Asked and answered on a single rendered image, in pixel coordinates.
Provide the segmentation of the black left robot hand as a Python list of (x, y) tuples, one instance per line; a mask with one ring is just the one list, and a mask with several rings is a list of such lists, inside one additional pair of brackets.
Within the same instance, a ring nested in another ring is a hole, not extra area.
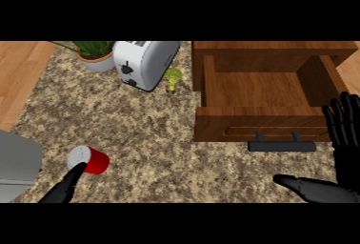
[(62, 180), (55, 184), (40, 203), (70, 203), (74, 198), (76, 184), (84, 173), (87, 164), (80, 162), (65, 174)]

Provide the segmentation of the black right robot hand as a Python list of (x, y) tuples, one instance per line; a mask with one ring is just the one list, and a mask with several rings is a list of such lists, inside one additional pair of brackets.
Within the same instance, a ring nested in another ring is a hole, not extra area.
[(360, 96), (341, 92), (322, 106), (334, 148), (337, 182), (276, 174), (273, 182), (309, 203), (360, 203)]

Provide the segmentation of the red can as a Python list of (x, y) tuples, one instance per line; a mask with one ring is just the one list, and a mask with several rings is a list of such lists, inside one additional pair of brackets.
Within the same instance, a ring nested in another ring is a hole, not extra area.
[(79, 163), (86, 163), (84, 171), (92, 174), (102, 174), (110, 166), (108, 155), (95, 148), (80, 145), (73, 148), (68, 154), (68, 169)]

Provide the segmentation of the open wooden drawer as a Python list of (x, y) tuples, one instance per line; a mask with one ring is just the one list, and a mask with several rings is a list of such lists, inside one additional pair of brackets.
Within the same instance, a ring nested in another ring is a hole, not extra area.
[(329, 56), (313, 56), (297, 71), (228, 72), (204, 57), (195, 141), (329, 140), (322, 107), (347, 91)]

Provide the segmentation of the wooden cabinet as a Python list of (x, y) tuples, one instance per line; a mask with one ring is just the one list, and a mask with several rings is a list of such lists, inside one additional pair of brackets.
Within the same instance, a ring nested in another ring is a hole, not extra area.
[(220, 72), (295, 72), (312, 56), (340, 66), (359, 50), (353, 41), (194, 41), (194, 91), (201, 91), (204, 57)]

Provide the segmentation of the green broccoli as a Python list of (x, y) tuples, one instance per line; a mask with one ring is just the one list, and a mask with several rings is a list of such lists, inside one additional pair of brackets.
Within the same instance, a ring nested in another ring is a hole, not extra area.
[(169, 81), (167, 90), (170, 92), (174, 92), (176, 84), (183, 79), (182, 71), (176, 68), (169, 68), (166, 71), (166, 79)]

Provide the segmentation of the potted green plant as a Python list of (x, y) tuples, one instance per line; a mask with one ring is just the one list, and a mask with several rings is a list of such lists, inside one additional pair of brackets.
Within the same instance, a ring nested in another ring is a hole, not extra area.
[(110, 71), (114, 69), (113, 47), (114, 41), (73, 41), (74, 47), (61, 42), (52, 44), (64, 47), (76, 53), (76, 56), (89, 71)]

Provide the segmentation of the white toaster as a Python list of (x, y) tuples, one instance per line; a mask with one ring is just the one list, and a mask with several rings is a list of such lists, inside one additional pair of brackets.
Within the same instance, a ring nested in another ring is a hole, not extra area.
[(179, 49), (179, 41), (117, 41), (113, 56), (121, 81), (146, 92), (155, 90)]

